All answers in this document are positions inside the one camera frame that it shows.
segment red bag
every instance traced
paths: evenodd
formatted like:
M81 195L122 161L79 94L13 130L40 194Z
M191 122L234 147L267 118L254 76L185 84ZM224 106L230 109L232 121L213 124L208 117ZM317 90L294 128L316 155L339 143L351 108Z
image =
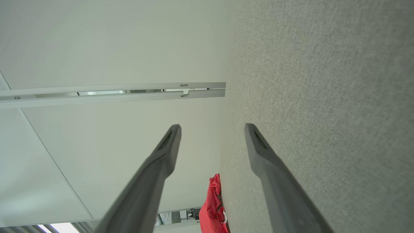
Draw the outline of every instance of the red bag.
M226 213L218 198L220 192L220 174L216 174L210 178L206 202L200 210L200 226L203 233L229 233Z

